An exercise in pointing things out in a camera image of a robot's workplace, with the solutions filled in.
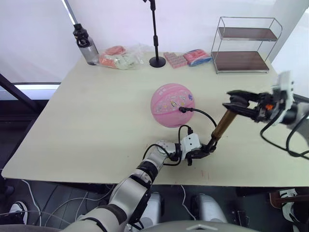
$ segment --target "table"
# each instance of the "table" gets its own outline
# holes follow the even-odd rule
[[[145,60],[153,54],[146,54]],[[167,83],[189,88],[196,108],[218,122],[229,101],[227,91],[270,91],[277,78],[269,73],[216,74],[212,63],[172,69],[147,64],[137,70],[90,66],[81,59],[7,163],[2,175],[29,180],[118,183],[140,163],[148,145],[160,139],[177,141],[178,129],[165,128],[152,117],[150,100]],[[213,125],[195,113],[188,122],[207,143]],[[259,131],[265,124],[237,116],[210,156],[165,166],[155,184],[283,187],[309,186],[309,164],[292,158],[266,142]],[[277,125],[265,133],[284,145],[290,131]],[[299,134],[291,140],[296,151],[307,149]]]

